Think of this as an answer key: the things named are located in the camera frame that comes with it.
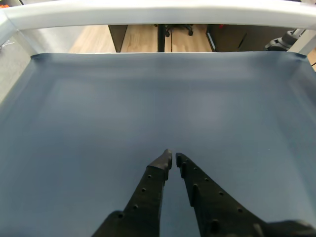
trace white frame bar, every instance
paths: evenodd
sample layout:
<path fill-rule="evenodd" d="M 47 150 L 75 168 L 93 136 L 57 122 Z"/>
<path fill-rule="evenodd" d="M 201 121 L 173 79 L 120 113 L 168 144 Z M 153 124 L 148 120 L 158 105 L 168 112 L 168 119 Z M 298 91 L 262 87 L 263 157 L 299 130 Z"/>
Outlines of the white frame bar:
<path fill-rule="evenodd" d="M 238 24 L 316 30 L 316 5 L 284 0 L 63 0 L 0 9 L 0 44 L 26 29 L 101 24 Z"/>
<path fill-rule="evenodd" d="M 306 30 L 288 52 L 308 55 L 316 47 L 316 31 Z"/>

